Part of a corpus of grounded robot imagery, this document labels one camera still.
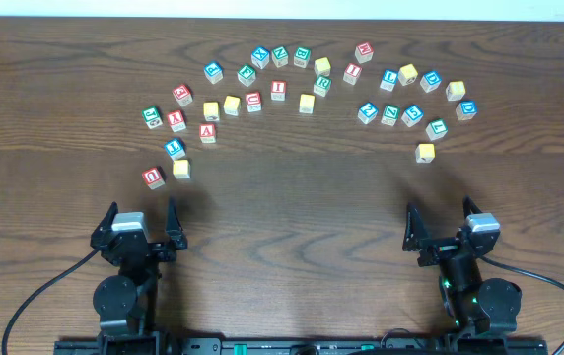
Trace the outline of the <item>blue L block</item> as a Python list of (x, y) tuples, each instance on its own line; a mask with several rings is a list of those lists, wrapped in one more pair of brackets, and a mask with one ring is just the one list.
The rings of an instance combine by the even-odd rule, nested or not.
[(397, 82), (398, 74), (392, 70), (386, 69), (380, 83), (380, 89), (392, 92)]

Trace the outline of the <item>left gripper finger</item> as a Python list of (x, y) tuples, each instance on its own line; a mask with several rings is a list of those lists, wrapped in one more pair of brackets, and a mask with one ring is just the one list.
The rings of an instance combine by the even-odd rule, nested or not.
[(117, 203), (112, 202), (105, 216), (102, 218), (101, 222), (95, 229), (96, 236), (103, 236), (104, 234), (108, 234), (111, 231), (111, 226), (117, 213), (118, 213)]
[(170, 238), (183, 237), (183, 229), (176, 212), (176, 204), (172, 198), (168, 201), (165, 231)]

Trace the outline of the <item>green R block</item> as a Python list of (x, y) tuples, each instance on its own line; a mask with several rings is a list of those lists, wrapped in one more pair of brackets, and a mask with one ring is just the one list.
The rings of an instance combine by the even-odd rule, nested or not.
[(331, 84), (332, 80), (329, 77), (319, 75), (314, 82), (313, 92), (316, 95), (325, 97), (331, 88)]

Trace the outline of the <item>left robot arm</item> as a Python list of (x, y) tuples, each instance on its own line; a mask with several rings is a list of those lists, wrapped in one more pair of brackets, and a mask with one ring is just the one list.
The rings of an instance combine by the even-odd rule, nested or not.
[(100, 355), (175, 355), (178, 341), (167, 331), (157, 330), (155, 314), (159, 265), (176, 261), (176, 253), (187, 249), (187, 238), (169, 200), (166, 234), (162, 242), (149, 242), (142, 212), (120, 213), (112, 203), (91, 234), (90, 246), (118, 273), (97, 286), (93, 306), (100, 317), (97, 337)]

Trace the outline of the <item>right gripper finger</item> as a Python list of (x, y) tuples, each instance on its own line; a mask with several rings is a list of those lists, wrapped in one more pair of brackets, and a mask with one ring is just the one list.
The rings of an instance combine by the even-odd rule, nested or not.
[(431, 237), (418, 209), (413, 203), (408, 203), (403, 245), (405, 247), (426, 247), (430, 240)]
[(472, 214), (481, 214), (482, 213), (481, 209), (474, 203), (474, 201), (472, 200), (472, 198), (469, 195), (467, 195), (462, 200), (462, 210), (463, 210), (463, 216), (465, 218), (467, 218), (468, 216), (470, 216)]

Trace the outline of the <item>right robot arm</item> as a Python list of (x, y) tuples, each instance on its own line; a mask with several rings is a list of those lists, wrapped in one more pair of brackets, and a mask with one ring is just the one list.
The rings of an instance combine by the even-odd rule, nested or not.
[(437, 349), (461, 354), (509, 354), (507, 335), (517, 329), (522, 290), (502, 278), (483, 279), (477, 261), (494, 249), (500, 223), (470, 198), (464, 223), (452, 237), (434, 239), (420, 212), (409, 203), (402, 249), (419, 254), (420, 267), (438, 266), (439, 288), (456, 328), (434, 341)]

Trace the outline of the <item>yellow C block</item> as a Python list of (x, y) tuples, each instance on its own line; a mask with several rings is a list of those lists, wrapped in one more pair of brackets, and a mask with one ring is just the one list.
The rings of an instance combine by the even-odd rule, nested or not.
[(173, 176), (177, 179), (190, 178), (190, 162), (188, 159), (181, 159), (173, 161), (172, 168)]

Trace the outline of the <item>yellow O block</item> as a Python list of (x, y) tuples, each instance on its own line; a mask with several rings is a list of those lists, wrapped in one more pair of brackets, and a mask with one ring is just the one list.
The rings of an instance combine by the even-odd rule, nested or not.
[(238, 116), (241, 110), (241, 99), (228, 95), (224, 100), (223, 109), (226, 115)]

